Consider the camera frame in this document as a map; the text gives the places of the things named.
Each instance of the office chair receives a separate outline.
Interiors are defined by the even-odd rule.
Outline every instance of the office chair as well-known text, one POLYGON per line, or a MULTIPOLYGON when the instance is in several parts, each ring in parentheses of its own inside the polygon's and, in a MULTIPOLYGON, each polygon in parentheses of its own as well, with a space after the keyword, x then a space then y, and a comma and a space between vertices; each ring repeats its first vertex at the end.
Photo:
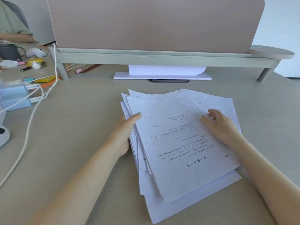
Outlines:
POLYGON ((17 6, 16 4, 11 3, 9 1, 6 1, 6 0, 1 0, 1 1, 4 4, 6 4, 17 15, 17 17, 23 22, 23 24, 25 24, 25 26, 29 29, 25 15, 24 15, 23 11, 21 10, 21 8, 19 6, 17 6))

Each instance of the person's left hand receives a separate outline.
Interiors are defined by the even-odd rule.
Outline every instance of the person's left hand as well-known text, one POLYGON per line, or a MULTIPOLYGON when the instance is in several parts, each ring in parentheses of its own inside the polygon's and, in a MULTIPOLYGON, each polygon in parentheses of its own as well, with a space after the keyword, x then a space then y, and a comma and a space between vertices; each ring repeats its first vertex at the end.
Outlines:
POLYGON ((139 113, 131 116, 127 120, 122 116, 106 141, 107 144, 113 146, 118 151, 117 153, 119 153, 120 157, 129 149, 128 138, 132 132, 134 123, 142 116, 139 113))

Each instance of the desk surface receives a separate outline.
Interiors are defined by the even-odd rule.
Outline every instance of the desk surface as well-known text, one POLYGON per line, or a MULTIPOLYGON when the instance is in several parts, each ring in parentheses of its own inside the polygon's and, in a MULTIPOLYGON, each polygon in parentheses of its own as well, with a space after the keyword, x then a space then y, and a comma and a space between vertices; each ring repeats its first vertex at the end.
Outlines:
MULTIPOLYGON (((25 224, 75 176, 122 115, 121 93, 129 88, 149 94, 187 88, 233 98, 244 136, 300 186, 299 84, 277 74, 258 83, 261 69, 242 68, 208 68, 211 81, 190 83, 112 79, 114 72, 126 68, 103 65, 84 75, 71 76, 69 81, 60 81, 41 103, 23 159, 0 189, 2 225, 25 224)), ((0 179, 21 151, 31 111, 25 108, 6 116, 4 125, 11 139, 0 148, 0 179)), ((275 224, 245 171, 239 168, 238 172, 241 181, 161 224, 275 224)), ((151 224, 144 197, 139 194, 131 152, 117 162, 87 224, 151 224)))

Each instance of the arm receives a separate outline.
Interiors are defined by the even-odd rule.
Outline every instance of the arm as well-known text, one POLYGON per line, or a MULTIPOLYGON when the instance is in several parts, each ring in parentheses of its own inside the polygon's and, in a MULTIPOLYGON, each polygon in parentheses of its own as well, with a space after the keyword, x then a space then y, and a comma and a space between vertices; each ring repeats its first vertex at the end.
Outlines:
POLYGON ((208 110, 215 122, 201 121, 218 140, 232 148, 279 225, 300 222, 300 189, 273 166, 219 110, 208 110))
POLYGON ((10 42, 15 42, 15 43, 33 43, 33 42, 35 42, 32 35, 22 34, 22 33, 6 34, 6 33, 0 32, 0 40, 6 40, 6 41, 10 41, 10 42))
POLYGON ((106 143, 57 197, 34 216, 30 225, 85 225, 118 158, 129 148, 133 124, 141 117, 123 117, 106 143))

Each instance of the black mug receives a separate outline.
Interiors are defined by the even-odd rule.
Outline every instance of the black mug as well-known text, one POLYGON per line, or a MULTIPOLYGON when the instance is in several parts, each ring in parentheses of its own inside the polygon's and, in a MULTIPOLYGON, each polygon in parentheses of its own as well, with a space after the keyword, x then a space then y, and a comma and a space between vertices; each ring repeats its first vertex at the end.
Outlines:
POLYGON ((0 44, 0 58, 2 60, 12 60, 12 61, 23 61, 22 57, 26 55, 26 51, 24 48, 20 46, 16 46, 12 43, 3 43, 0 44), (25 54, 20 55, 18 48, 24 50, 25 54))

